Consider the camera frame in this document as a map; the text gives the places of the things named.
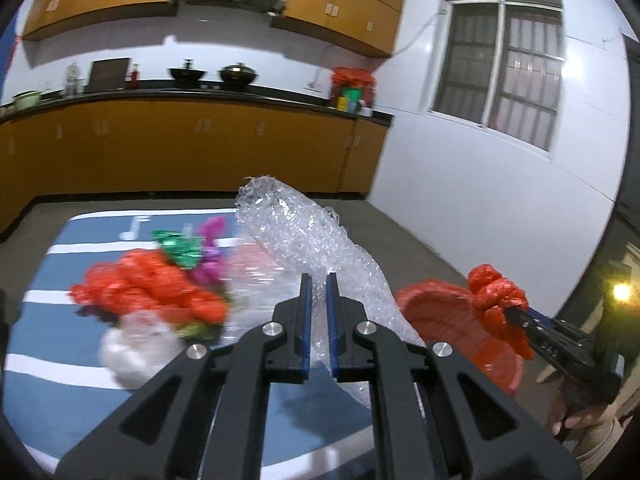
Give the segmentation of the beige right sleeve forearm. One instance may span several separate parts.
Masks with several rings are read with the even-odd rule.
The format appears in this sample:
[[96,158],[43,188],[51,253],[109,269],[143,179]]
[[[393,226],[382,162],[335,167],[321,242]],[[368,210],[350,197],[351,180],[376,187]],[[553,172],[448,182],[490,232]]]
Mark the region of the beige right sleeve forearm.
[[617,404],[617,411],[612,422],[585,429],[574,429],[580,432],[580,437],[574,447],[573,455],[583,479],[590,479],[596,473],[598,467],[604,464],[615,445],[623,437],[628,424],[628,415],[634,407],[634,402],[631,401],[633,396],[625,390],[618,394],[614,401]]

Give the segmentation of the person's right hand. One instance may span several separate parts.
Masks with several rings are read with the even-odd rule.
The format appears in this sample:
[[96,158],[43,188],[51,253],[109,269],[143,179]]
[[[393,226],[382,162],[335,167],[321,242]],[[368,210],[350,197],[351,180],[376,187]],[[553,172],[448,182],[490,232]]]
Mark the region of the person's right hand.
[[585,429],[612,422],[617,411],[617,404],[596,404],[583,408],[574,414],[568,414],[568,407],[562,396],[557,396],[551,403],[546,428],[557,436],[563,429]]

